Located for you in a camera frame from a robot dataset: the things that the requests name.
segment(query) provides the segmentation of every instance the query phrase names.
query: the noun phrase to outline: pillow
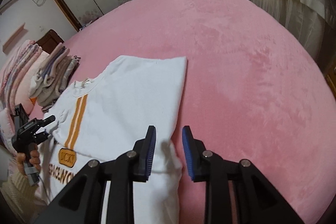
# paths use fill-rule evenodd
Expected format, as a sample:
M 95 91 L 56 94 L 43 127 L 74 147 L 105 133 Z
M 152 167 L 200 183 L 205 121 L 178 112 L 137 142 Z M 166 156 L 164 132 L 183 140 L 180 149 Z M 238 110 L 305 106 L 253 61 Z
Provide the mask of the pillow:
M 30 88 L 30 80 L 33 75 L 37 72 L 41 63 L 49 56 L 48 53 L 42 52 L 41 55 L 36 59 L 36 61 L 31 65 L 25 76 L 22 78 L 16 94 L 15 94 L 15 105 L 22 104 L 26 113 L 29 115 L 33 110 L 35 100 L 32 101 L 29 99 L 29 88 Z
M 15 128 L 8 108 L 0 112 L 0 135 L 7 150 L 16 156 L 17 152 L 12 146 L 12 137 L 15 135 Z

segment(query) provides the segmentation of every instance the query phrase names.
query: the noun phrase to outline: metal pivot bolt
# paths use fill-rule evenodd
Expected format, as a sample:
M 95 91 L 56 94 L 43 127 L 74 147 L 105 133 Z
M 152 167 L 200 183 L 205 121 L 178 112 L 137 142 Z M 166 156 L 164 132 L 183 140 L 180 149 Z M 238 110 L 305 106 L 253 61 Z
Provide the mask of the metal pivot bolt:
M 128 151 L 126 153 L 126 156 L 128 156 L 129 158 L 133 158 L 133 157 L 135 157 L 136 154 L 137 154 L 137 152 L 131 150 L 131 151 Z
M 89 167 L 96 167 L 97 165 L 98 165 L 98 160 L 90 160 L 89 162 L 88 162 L 88 166 Z
M 251 162 L 249 160 L 242 160 L 241 165 L 244 167 L 249 167 L 251 165 Z
M 210 158 L 212 156 L 212 152 L 210 150 L 204 150 L 202 155 L 206 158 Z

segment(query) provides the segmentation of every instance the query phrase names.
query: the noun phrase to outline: pile of clothes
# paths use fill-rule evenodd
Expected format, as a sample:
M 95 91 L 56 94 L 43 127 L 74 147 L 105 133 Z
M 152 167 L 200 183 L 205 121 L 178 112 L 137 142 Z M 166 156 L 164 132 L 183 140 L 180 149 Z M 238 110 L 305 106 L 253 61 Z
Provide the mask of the pile of clothes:
M 19 84 L 42 52 L 35 41 L 26 40 L 8 57 L 0 71 L 0 111 L 7 108 L 14 114 Z
M 80 58 L 68 56 L 69 51 L 62 43 L 58 44 L 31 78 L 29 97 L 36 98 L 43 112 L 47 112 L 67 88 L 79 64 Z

